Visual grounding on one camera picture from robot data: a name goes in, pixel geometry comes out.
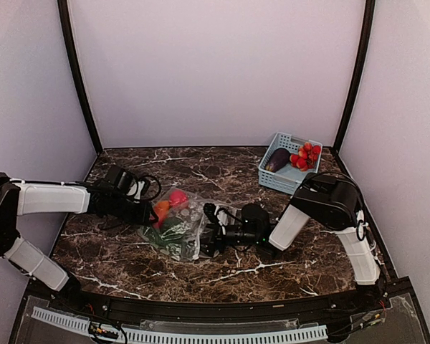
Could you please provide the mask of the clear zip top bag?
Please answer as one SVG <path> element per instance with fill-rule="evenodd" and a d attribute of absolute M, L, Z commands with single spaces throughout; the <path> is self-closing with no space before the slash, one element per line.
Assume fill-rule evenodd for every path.
<path fill-rule="evenodd" d="M 172 187 L 153 205 L 158 221 L 140 226 L 138 236 L 154 249 L 180 262 L 197 260 L 206 200 Z"/>

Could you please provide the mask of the purple fake eggplant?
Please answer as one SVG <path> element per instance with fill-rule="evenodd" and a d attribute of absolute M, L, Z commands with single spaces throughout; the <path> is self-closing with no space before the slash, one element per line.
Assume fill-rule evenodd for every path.
<path fill-rule="evenodd" d="M 278 148 L 270 156 L 264 169 L 269 172 L 277 172 L 290 162 L 290 152 L 286 148 Z"/>

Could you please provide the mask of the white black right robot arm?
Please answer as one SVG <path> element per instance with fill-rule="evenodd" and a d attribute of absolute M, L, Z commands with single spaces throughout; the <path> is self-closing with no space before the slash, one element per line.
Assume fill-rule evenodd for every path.
<path fill-rule="evenodd" d="M 376 284 L 381 268 L 366 233 L 365 202 L 358 185 L 347 175 L 307 174 L 275 224 L 258 204 L 243 206 L 238 216 L 213 203 L 204 204 L 203 211 L 208 222 L 200 238 L 200 250 L 207 257 L 227 247 L 251 245 L 274 256 L 291 246 L 309 220 L 316 221 L 339 238 L 355 282 L 362 286 L 351 296 L 353 307 L 366 311 L 378 301 Z"/>

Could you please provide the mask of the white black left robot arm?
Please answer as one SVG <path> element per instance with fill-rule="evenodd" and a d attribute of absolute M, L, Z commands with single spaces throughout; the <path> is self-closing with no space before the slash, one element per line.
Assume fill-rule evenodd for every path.
<path fill-rule="evenodd" d="M 137 176 L 120 166 L 93 182 L 30 181 L 0 172 L 0 257 L 25 275 L 59 293 L 59 301 L 71 312 L 82 312 L 87 298 L 80 282 L 17 229 L 20 217 L 40 214 L 94 214 L 112 216 L 136 226 L 159 220 L 153 197 L 147 197 L 151 175 Z"/>

